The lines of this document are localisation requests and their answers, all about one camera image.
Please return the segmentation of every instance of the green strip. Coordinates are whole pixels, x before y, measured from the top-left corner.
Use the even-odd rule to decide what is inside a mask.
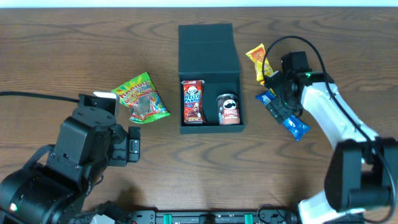
[[[172,216],[164,215],[163,216],[163,224],[172,224]]]
[[[245,214],[244,215],[244,224],[253,224],[253,215]]]

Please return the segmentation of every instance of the box lid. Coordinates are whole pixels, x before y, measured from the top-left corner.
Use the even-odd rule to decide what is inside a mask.
[[[239,73],[232,24],[180,25],[178,72]]]

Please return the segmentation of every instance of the blue snack wrapper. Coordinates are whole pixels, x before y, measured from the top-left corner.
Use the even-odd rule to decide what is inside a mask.
[[[258,94],[256,99],[261,101],[264,105],[267,105],[275,99],[275,95],[268,90],[265,93]],[[300,118],[296,118],[294,114],[288,117],[282,124],[293,134],[296,141],[301,140],[303,135],[311,129],[311,127],[301,121]]]

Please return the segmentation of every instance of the open box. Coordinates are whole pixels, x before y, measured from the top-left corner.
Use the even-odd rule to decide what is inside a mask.
[[[238,55],[232,24],[181,25],[178,27],[178,75],[184,80],[204,80],[203,125],[184,124],[184,92],[180,84],[181,134],[234,133],[243,131],[244,105]],[[238,97],[241,124],[220,126],[217,97],[232,93]]]

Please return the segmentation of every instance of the wooden table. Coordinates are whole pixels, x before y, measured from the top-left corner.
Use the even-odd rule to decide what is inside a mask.
[[[238,134],[180,135],[178,25],[232,22],[241,62],[246,129]],[[139,125],[137,164],[109,167],[84,209],[112,200],[122,208],[160,210],[257,208],[291,205],[323,189],[333,153],[309,113],[311,131],[300,142],[254,96],[245,53],[283,35],[317,46],[328,73],[357,115],[381,136],[398,137],[398,11],[385,8],[231,9],[2,9],[0,90],[77,97],[111,90],[148,72],[171,116]],[[275,46],[269,60],[306,50],[297,40]],[[0,98],[0,180],[22,167],[35,150],[54,143],[73,103],[23,97]],[[127,108],[118,122],[125,128]],[[370,218],[381,218],[379,210]]]

